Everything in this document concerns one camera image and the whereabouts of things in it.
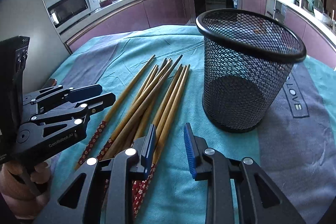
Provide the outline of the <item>person's left hand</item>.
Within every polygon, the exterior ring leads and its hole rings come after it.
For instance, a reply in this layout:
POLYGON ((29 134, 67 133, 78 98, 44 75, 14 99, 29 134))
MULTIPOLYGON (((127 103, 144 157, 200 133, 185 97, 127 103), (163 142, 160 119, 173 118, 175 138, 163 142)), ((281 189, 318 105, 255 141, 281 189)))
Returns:
POLYGON ((40 195, 20 182, 23 166, 17 161, 9 161, 1 166, 1 194, 9 209, 18 219, 34 219, 50 200, 47 189, 40 195))

